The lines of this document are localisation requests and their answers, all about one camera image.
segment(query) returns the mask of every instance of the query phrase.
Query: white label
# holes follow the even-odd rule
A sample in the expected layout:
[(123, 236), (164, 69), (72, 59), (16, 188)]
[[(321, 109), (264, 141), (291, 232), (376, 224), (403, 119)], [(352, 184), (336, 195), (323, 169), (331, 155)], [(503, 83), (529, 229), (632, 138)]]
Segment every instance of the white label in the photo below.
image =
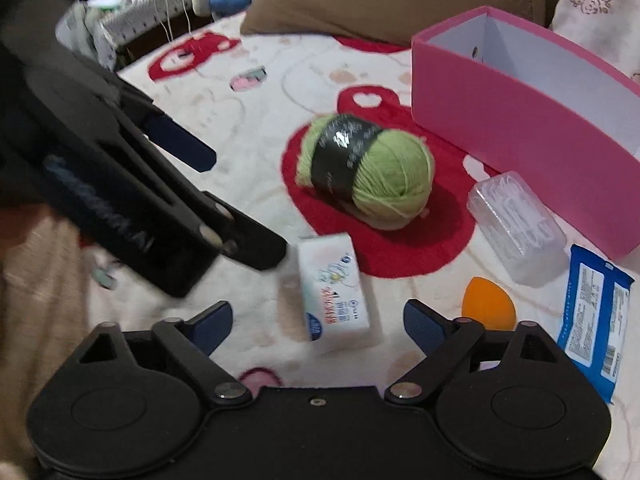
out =
[(604, 274), (580, 264), (580, 277), (575, 291), (574, 325), (569, 332), (565, 352), (587, 368), (593, 362), (603, 283)]
[(611, 309), (607, 353), (604, 356), (600, 374), (615, 383), (618, 378), (618, 370), (620, 370), (622, 344), (625, 341), (626, 315), (629, 310), (629, 291), (617, 283), (613, 284), (613, 306)]

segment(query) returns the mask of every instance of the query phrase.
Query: blue cloth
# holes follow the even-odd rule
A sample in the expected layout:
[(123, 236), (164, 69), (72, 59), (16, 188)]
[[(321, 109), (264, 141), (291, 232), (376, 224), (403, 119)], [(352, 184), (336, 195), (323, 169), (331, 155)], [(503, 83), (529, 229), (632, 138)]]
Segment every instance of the blue cloth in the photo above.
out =
[(209, 0), (211, 12), (223, 18), (242, 12), (249, 5), (251, 5), (251, 0)]

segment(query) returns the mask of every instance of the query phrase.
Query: clear plastic case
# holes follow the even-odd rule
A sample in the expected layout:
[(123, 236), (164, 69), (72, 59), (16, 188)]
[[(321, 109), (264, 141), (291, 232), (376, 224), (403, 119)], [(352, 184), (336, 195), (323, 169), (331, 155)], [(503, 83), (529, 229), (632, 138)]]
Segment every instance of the clear plastic case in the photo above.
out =
[(478, 182), (467, 207), (514, 281), (535, 282), (566, 264), (562, 229), (515, 171)]

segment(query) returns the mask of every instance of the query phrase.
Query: orange object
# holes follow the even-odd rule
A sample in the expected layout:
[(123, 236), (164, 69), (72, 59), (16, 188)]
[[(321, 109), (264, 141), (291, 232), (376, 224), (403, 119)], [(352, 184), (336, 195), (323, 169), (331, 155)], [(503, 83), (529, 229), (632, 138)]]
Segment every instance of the orange object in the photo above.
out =
[(466, 286), (462, 316), (479, 321), (487, 330), (513, 330), (516, 325), (516, 308), (509, 295), (479, 276)]

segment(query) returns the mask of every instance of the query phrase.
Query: white cable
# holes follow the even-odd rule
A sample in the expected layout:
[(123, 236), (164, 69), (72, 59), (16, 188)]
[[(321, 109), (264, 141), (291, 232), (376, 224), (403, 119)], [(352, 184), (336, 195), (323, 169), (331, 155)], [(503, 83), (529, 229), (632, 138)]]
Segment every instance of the white cable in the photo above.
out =
[[(157, 17), (158, 16), (158, 0), (154, 0), (154, 10), (156, 12), (156, 17)], [(166, 27), (162, 22), (162, 18), (158, 18), (158, 21), (160, 21), (160, 25), (162, 25), (162, 28), (164, 28), (164, 33), (166, 34), (166, 42), (171, 43), (171, 39), (169, 38), (169, 31), (166, 30)]]
[(169, 36), (171, 36), (171, 41), (173, 41), (174, 32), (171, 30), (171, 18), (169, 17), (169, 0), (164, 0), (164, 4), (166, 6), (166, 24), (169, 25)]
[(184, 15), (187, 17), (187, 27), (189, 27), (189, 35), (191, 35), (191, 20), (187, 12), (187, 3), (184, 0), (182, 0), (182, 8), (184, 9)]

